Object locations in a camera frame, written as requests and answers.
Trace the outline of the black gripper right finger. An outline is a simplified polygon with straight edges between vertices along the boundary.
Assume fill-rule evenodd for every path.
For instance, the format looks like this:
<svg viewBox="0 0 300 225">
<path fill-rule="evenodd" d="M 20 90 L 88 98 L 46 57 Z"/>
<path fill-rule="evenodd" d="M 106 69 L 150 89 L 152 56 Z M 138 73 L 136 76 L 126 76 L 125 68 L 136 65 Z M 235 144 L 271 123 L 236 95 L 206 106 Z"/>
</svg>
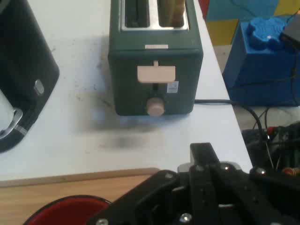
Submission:
<svg viewBox="0 0 300 225">
<path fill-rule="evenodd" d="M 213 187 L 223 203 L 235 205 L 249 225 L 298 225 L 300 179 L 272 169 L 254 167 L 249 173 L 221 163 L 210 143 L 205 143 Z"/>
</svg>

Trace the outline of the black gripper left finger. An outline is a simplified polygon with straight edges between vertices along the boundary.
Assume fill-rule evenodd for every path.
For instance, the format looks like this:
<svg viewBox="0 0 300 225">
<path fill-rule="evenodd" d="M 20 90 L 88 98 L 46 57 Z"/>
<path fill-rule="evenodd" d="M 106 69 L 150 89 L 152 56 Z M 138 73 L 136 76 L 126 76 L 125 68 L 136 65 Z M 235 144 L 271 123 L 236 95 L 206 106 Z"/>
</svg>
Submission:
<svg viewBox="0 0 300 225">
<path fill-rule="evenodd" d="M 190 145 L 187 172 L 159 171 L 88 220 L 89 225 L 218 225 L 210 143 Z"/>
</svg>

